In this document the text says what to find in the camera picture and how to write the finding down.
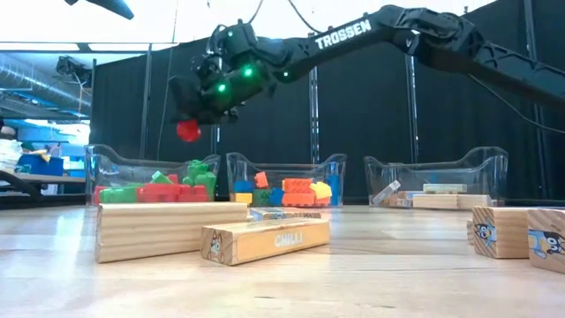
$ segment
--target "transparent storage bin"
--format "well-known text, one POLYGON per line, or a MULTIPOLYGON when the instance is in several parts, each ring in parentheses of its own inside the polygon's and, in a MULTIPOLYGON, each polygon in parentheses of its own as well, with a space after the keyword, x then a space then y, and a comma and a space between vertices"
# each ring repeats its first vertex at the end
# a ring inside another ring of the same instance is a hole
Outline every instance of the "transparent storage bin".
POLYGON ((213 201, 221 157, 171 163, 126 159, 104 145, 86 146, 87 201, 99 203, 213 201))
POLYGON ((366 156, 369 205, 447 209, 502 205, 508 160, 508 153, 497 147, 474 148, 448 163, 382 163, 366 156), (395 181, 400 184, 397 189, 395 181))
POLYGON ((346 155, 320 164, 252 163, 226 155, 230 200, 254 207, 336 207, 343 204, 346 155))

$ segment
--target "blue container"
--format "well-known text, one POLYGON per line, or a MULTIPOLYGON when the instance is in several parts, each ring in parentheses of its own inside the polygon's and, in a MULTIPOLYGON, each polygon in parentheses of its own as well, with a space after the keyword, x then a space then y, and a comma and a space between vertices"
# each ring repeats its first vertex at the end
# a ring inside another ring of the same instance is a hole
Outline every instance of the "blue container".
POLYGON ((22 155, 18 165, 30 165, 31 174, 41 174, 47 176, 63 176, 63 159, 51 157, 47 163, 40 155, 22 155))

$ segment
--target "robotic arm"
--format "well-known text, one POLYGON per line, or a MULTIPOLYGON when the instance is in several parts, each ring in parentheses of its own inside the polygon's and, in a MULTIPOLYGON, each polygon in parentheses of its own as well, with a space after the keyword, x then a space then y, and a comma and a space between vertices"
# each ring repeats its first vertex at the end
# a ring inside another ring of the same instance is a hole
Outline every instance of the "robotic arm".
POLYGON ((242 20, 217 27, 194 70, 200 82, 169 80, 177 133, 195 140, 198 125, 220 124, 225 117, 236 121, 237 107, 261 92, 272 95, 276 82, 290 83, 316 65, 379 42, 391 43, 431 68, 467 73, 534 101, 565 106, 565 72, 486 41, 471 22, 455 14, 386 5, 309 38, 257 38, 242 20))

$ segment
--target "wooden table surface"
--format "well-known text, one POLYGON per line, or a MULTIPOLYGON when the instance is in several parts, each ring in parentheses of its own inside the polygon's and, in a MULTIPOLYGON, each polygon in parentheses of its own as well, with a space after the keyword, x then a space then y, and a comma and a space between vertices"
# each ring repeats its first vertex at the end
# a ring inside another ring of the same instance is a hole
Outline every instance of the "wooden table surface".
POLYGON ((565 275, 467 246, 469 212, 347 207, 328 246, 236 267, 94 263, 94 211, 0 211, 2 317, 558 317, 565 275))

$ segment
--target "blue lego brick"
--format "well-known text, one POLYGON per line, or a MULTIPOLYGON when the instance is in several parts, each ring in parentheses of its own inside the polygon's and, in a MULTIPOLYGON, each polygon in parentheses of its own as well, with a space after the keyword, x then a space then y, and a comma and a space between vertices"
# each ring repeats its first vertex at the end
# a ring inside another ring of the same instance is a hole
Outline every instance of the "blue lego brick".
POLYGON ((251 181, 236 181, 233 183, 234 193, 253 193, 255 183, 251 181))
POLYGON ((339 205, 339 176, 328 176, 328 186, 332 189, 332 198, 329 200, 329 205, 339 205))
POLYGON ((269 200, 271 201, 272 205, 279 207, 281 206, 281 202, 283 201, 283 196, 284 191, 282 189, 274 188, 269 200))

